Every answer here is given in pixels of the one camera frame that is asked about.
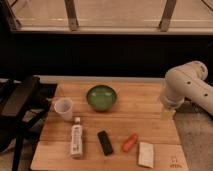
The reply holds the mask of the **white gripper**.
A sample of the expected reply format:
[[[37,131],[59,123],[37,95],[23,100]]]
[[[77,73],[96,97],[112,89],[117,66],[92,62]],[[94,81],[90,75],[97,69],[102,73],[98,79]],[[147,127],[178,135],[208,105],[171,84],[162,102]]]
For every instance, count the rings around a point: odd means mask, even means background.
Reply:
[[[169,85],[164,85],[160,93],[160,101],[165,108],[162,109],[161,118],[172,119],[179,108],[184,103],[184,95],[177,89]]]

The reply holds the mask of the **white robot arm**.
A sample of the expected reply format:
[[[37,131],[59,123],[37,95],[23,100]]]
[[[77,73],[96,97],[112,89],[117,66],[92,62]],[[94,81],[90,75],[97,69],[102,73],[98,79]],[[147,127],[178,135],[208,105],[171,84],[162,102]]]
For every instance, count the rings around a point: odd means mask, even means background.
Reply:
[[[188,98],[213,119],[213,86],[205,82],[207,76],[208,69],[201,61],[191,61],[169,69],[160,94],[164,109],[173,112]]]

